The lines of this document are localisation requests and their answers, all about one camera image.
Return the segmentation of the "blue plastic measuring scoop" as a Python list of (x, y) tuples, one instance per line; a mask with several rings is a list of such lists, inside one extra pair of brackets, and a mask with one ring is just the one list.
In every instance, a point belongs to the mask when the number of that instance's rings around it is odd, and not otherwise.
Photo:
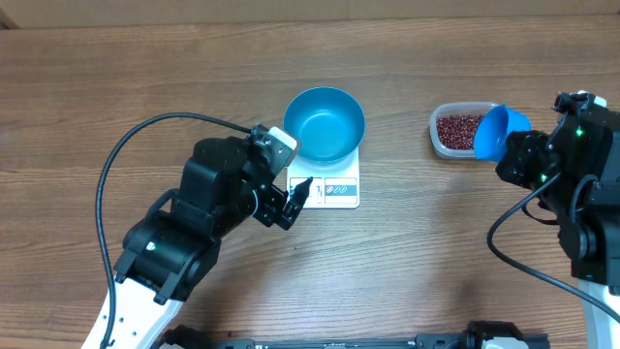
[(507, 138), (511, 132), (530, 131), (528, 118), (500, 105), (489, 111), (474, 137), (474, 152), (477, 160), (500, 162), (507, 152)]

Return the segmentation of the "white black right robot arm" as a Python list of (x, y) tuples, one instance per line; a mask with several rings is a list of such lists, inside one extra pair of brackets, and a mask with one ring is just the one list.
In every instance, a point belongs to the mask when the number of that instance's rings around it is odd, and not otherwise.
[[(486, 242), (508, 265), (565, 290), (582, 301), (590, 348), (619, 345), (619, 114), (587, 91), (560, 92), (552, 106), (560, 113), (551, 134), (512, 132), (496, 167), (505, 182), (529, 195), (491, 226)], [(500, 225), (537, 199), (552, 212), (558, 239), (571, 261), (573, 287), (527, 267), (493, 243)]]

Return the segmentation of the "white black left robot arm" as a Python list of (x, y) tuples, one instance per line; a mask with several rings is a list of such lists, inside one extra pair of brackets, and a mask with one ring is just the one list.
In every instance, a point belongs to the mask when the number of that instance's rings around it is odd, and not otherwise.
[(274, 185), (301, 148), (278, 127), (255, 126), (245, 138), (197, 142), (180, 184), (162, 194), (123, 240), (112, 288), (86, 348), (149, 348), (215, 266), (223, 237), (254, 217), (292, 227), (309, 195)]

